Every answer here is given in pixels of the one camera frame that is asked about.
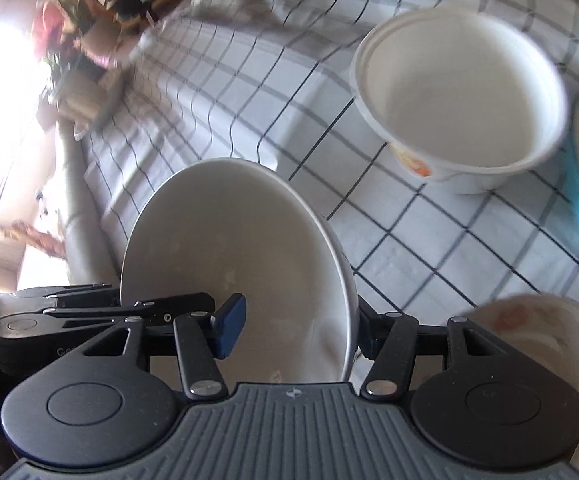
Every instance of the tablecloth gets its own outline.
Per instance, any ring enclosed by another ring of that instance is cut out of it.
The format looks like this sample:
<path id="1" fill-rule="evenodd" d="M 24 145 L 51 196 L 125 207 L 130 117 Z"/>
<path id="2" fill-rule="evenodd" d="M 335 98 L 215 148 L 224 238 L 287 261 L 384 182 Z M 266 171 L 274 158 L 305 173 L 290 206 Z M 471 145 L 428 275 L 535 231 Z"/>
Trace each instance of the tablecloth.
<path id="1" fill-rule="evenodd" d="M 359 294 L 427 324 L 516 292 L 579 301 L 579 231 L 558 156 L 478 196 L 422 185 L 349 91 L 372 27 L 460 4 L 511 23 L 579 92 L 579 0 L 192 0 L 148 31 L 134 79 L 82 141 L 86 182 L 122 260 L 140 211 L 172 174 L 237 156 L 288 179 L 340 238 Z"/>

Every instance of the table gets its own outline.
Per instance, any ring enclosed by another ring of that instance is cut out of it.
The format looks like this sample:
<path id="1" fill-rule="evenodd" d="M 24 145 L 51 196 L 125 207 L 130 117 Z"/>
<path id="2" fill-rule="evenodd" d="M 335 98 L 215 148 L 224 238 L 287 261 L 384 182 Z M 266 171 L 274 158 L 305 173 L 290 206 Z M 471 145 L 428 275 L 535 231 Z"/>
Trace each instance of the table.
<path id="1" fill-rule="evenodd" d="M 359 115 L 355 48 L 380 22 L 460 4 L 530 35 L 579 92 L 579 0 L 192 0 L 140 40 L 134 81 L 82 141 L 118 261 L 150 196 L 215 156 L 272 168 L 341 239 L 359 294 L 427 324 L 517 292 L 579 301 L 579 232 L 562 153 L 479 196 L 422 186 Z"/>

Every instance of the red flower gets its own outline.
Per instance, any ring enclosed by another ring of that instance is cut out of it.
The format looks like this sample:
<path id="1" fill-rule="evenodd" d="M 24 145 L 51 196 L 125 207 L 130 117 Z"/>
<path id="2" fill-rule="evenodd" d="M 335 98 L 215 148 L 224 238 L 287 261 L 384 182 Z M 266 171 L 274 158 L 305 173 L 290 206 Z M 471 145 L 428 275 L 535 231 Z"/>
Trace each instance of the red flower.
<path id="1" fill-rule="evenodd" d="M 51 2 L 45 2 L 32 22 L 32 44 L 37 59 L 45 56 L 49 49 L 56 50 L 63 31 L 65 18 Z"/>

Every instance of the orange logo on bowl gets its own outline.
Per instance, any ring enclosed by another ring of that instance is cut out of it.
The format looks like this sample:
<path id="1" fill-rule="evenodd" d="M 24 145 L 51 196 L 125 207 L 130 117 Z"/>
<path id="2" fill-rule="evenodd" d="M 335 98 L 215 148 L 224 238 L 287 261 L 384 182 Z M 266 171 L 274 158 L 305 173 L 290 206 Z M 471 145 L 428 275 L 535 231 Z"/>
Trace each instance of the orange logo on bowl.
<path id="1" fill-rule="evenodd" d="M 431 175 L 431 170 L 420 158 L 413 156 L 411 153 L 406 152 L 406 150 L 397 148 L 396 146 L 391 146 L 391 148 L 398 161 L 408 170 L 413 171 L 415 174 L 420 176 Z"/>

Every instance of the white bowl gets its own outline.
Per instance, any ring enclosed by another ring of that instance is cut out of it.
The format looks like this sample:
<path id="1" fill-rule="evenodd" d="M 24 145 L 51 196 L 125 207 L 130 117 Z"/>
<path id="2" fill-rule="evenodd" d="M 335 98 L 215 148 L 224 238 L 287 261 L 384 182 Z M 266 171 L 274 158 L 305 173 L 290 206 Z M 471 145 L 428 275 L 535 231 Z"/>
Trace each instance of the white bowl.
<path id="1" fill-rule="evenodd" d="M 243 332 L 218 362 L 230 387 L 348 379 L 358 324 L 351 267 L 325 219 L 274 172 L 215 158 L 150 199 L 125 254 L 121 303 L 192 292 L 217 308 L 233 292 L 246 297 Z"/>
<path id="2" fill-rule="evenodd" d="M 350 69 L 361 114 L 406 168 L 459 193 L 482 192 L 550 157 L 567 96 L 524 34 L 468 10 L 417 10 L 362 41 Z"/>
<path id="3" fill-rule="evenodd" d="M 494 301 L 465 316 L 579 392 L 579 303 L 550 294 L 532 294 Z M 579 445 L 572 464 L 579 469 Z"/>

